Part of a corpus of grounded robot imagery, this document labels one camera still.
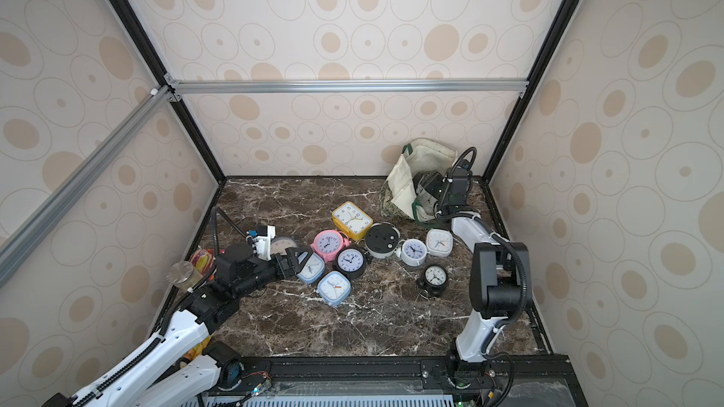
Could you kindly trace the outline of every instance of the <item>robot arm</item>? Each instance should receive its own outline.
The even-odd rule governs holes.
[[[158,407],[179,405],[179,402],[174,404],[179,396],[186,396],[183,401],[216,385],[224,375],[238,375],[238,360],[235,366],[233,358],[220,358],[218,352],[217,355],[209,352],[149,389],[188,349],[215,332],[237,312],[242,297],[271,282],[295,276],[312,253],[312,249],[305,247],[290,248],[285,255],[274,254],[265,261],[257,258],[253,247],[246,242],[230,246],[216,257],[213,282],[196,289],[180,302],[164,334],[153,333],[131,355],[71,398],[58,393],[43,407],[128,407],[134,402],[135,405]]]
[[[476,154],[475,147],[463,151],[444,177],[438,173],[418,174],[418,180],[442,179],[427,185],[419,183],[416,189],[418,193],[424,189],[437,199],[436,217],[452,220],[452,232],[473,253],[469,287],[473,312],[456,339],[457,355],[468,363],[485,361],[503,327],[517,321],[532,302],[528,249],[495,233],[468,204]],[[498,269],[509,270],[512,276],[499,278]]]
[[[516,321],[518,319],[515,317],[516,313],[524,310],[532,302],[531,292],[527,288],[530,262],[525,245],[508,242],[502,236],[486,229],[479,221],[479,214],[469,214],[469,218],[452,219],[452,232],[473,252],[469,285],[473,312],[468,318],[465,329],[457,336],[456,348],[461,360],[479,363],[487,359],[490,348],[505,325]],[[522,271],[518,264],[513,264],[513,255],[503,247],[501,240],[506,243],[505,247],[512,247],[515,258],[523,267]],[[510,269],[513,277],[499,280],[497,276],[499,268]],[[520,305],[523,288],[525,288],[525,300],[523,305]]]

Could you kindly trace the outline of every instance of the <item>yellow alarm clock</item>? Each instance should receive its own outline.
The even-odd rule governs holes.
[[[352,240],[360,240],[372,226],[372,217],[356,204],[346,202],[331,213],[331,221]]]

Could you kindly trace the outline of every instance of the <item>marble surface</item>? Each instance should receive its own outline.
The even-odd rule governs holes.
[[[331,211],[350,200],[375,222],[393,222],[403,238],[424,241],[427,230],[414,221],[381,215],[383,182],[326,177],[234,179],[227,182],[218,204],[242,230],[275,225],[278,236],[292,236],[309,245],[319,231],[334,227]],[[492,223],[477,186],[471,204]],[[239,240],[221,217],[218,223],[222,248]],[[212,246],[209,228],[201,245]],[[425,299],[418,294],[415,280],[432,262],[447,269],[450,282],[441,298]],[[352,282],[352,293],[337,308],[321,301],[315,283],[305,285],[297,279],[273,283],[255,293],[257,297],[242,299],[240,311],[213,339],[247,357],[444,355],[471,311],[471,252],[457,240],[451,255],[428,256],[425,265],[409,267],[396,257],[375,259]],[[536,353],[527,315],[504,331],[494,347],[499,350]]]

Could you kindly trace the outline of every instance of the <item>patterned wallpaper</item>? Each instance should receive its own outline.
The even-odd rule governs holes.
[[[494,178],[592,407],[724,399],[722,23],[722,0],[585,0]]]
[[[164,105],[0,289],[0,405],[72,394],[144,339],[216,182]]]
[[[0,0],[0,245],[156,82],[104,0]]]
[[[187,95],[224,173],[387,175],[419,138],[478,148],[482,174],[517,92]]]
[[[174,77],[527,77],[561,0],[134,0]]]

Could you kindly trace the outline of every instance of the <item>green bag handle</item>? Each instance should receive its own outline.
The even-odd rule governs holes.
[[[430,229],[430,230],[431,230],[432,228],[435,228],[433,225],[430,225],[430,223],[428,223],[428,222],[423,222],[422,220],[420,220],[420,219],[417,217],[417,206],[422,207],[422,204],[420,204],[420,202],[417,201],[417,198],[415,198],[415,201],[412,202],[412,216],[414,217],[415,222],[417,222],[418,224],[422,225],[424,228],[428,228],[428,229]]]

